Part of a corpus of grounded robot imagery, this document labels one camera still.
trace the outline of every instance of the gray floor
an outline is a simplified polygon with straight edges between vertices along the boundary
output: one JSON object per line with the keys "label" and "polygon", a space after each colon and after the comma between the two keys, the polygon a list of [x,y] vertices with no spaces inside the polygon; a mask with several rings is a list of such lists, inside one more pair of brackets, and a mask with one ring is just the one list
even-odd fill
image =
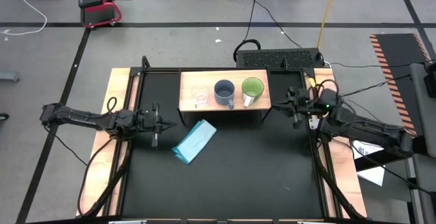
{"label": "gray floor", "polygon": [[[320,22],[327,0],[258,0],[280,22]],[[436,22],[434,0],[411,0],[422,22]],[[117,3],[123,22],[247,22],[251,0],[135,0]],[[29,0],[47,15],[49,22],[79,22],[77,0]],[[21,0],[0,0],[0,22],[41,22],[43,19]],[[256,7],[253,21],[270,22]],[[403,0],[334,0],[328,22],[412,22]],[[11,32],[29,29],[9,28]],[[101,110],[110,70],[139,66],[146,55],[154,67],[233,67],[232,52],[246,28],[105,28],[91,32],[67,105]],[[319,29],[284,29],[303,47],[314,47]],[[436,42],[436,29],[426,29]],[[416,33],[415,29],[325,29],[321,51],[329,62],[376,65],[370,34]],[[46,132],[38,118],[42,105],[59,100],[83,34],[82,28],[47,28],[40,33],[0,38],[0,70],[19,71],[19,83],[0,82],[0,108],[11,118],[0,128],[0,221],[16,220],[23,197],[40,155]],[[294,48],[277,28],[251,28],[267,48]],[[334,66],[342,93],[384,81],[378,68],[346,69]],[[388,89],[383,86],[352,96],[387,123],[400,124]],[[368,116],[365,111],[356,111]],[[94,131],[64,125],[58,135],[83,159],[91,153]],[[28,221],[71,218],[84,167],[58,142],[54,143]],[[380,193],[383,189],[361,180],[370,217],[378,221],[407,223],[407,196]]]}

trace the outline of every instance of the clear glass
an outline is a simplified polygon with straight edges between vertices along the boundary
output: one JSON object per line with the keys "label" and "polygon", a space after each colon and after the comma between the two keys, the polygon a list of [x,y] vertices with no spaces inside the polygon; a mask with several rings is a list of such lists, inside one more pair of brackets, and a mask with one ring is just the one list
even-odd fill
{"label": "clear glass", "polygon": [[196,84],[192,87],[192,96],[195,98],[196,108],[207,106],[207,97],[209,89],[205,84]]}

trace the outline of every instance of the blue towel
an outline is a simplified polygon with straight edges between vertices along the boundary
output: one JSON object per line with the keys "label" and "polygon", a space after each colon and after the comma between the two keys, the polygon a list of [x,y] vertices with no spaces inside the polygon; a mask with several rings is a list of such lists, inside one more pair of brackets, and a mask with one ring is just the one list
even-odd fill
{"label": "blue towel", "polygon": [[181,161],[190,164],[216,131],[217,129],[206,120],[198,121],[185,139],[173,148],[172,151],[176,153],[176,157]]}

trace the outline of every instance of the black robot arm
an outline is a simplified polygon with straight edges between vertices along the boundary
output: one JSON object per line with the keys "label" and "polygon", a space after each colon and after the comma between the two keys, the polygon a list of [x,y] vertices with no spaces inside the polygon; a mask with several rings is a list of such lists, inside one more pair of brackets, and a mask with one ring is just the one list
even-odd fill
{"label": "black robot arm", "polygon": [[312,126],[321,142],[343,136],[381,146],[399,157],[409,157],[413,153],[412,138],[404,128],[358,116],[353,108],[346,106],[330,89],[324,89],[320,97],[311,99],[308,90],[290,87],[286,100],[272,107],[294,117],[294,126],[300,126],[305,116],[321,116]]}
{"label": "black robot arm", "polygon": [[159,115],[159,105],[153,104],[153,113],[137,110],[119,110],[95,114],[68,108],[61,103],[42,107],[40,120],[43,126],[71,124],[106,131],[111,138],[128,140],[136,133],[153,133],[152,146],[157,146],[157,136],[176,123],[164,121]]}

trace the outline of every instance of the yellow cable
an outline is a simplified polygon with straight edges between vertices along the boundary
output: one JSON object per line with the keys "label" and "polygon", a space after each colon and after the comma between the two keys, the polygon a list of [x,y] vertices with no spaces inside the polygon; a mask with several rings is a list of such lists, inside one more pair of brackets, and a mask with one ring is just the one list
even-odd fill
{"label": "yellow cable", "polygon": [[316,48],[320,48],[321,46],[322,31],[324,30],[324,23],[326,22],[328,11],[330,10],[330,6],[332,6],[332,2],[333,0],[328,0],[327,8],[326,11],[324,12],[324,18],[322,19],[321,30],[320,30],[320,34],[318,35],[318,42],[316,44]]}

